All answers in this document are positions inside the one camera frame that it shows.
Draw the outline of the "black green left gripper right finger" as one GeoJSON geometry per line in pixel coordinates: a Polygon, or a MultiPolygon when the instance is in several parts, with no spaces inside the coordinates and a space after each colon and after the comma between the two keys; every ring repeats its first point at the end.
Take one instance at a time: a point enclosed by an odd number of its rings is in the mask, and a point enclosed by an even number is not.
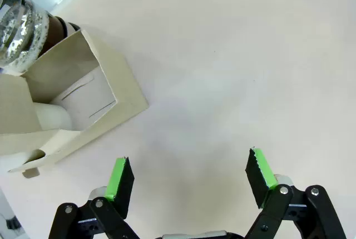
{"type": "Polygon", "coordinates": [[[289,177],[273,174],[259,148],[249,150],[245,172],[261,209],[245,239],[274,239],[282,221],[293,222],[301,239],[347,239],[323,186],[297,189],[289,177]]]}

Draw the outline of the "brown container with black band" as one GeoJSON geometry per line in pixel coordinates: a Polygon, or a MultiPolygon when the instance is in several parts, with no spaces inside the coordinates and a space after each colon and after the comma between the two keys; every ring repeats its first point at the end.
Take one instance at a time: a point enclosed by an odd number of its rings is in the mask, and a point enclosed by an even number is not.
{"type": "Polygon", "coordinates": [[[74,23],[66,22],[60,17],[49,15],[48,34],[38,58],[79,29],[80,27],[74,23]]]}

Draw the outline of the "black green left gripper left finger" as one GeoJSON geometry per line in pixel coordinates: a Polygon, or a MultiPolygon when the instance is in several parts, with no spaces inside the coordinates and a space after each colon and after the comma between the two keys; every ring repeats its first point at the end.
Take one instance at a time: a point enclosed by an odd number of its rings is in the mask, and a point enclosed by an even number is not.
{"type": "Polygon", "coordinates": [[[139,239],[125,221],[134,179],[129,159],[118,158],[102,195],[81,207],[69,202],[58,206],[48,239],[93,239],[102,233],[108,239],[139,239]]]}

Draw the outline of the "brown cardboard drink carrier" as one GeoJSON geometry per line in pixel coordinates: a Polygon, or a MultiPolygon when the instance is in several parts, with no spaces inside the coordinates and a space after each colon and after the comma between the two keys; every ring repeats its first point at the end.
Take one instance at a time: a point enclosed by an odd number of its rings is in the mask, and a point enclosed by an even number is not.
{"type": "Polygon", "coordinates": [[[124,56],[81,29],[0,74],[0,175],[55,163],[147,106],[124,56]]]}

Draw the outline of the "clear glass pitcher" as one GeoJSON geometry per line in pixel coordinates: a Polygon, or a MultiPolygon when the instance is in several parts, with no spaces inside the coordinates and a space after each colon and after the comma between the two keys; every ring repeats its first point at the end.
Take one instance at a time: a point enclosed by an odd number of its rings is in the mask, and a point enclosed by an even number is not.
{"type": "Polygon", "coordinates": [[[32,0],[0,0],[0,68],[20,76],[45,46],[50,15],[32,0]]]}

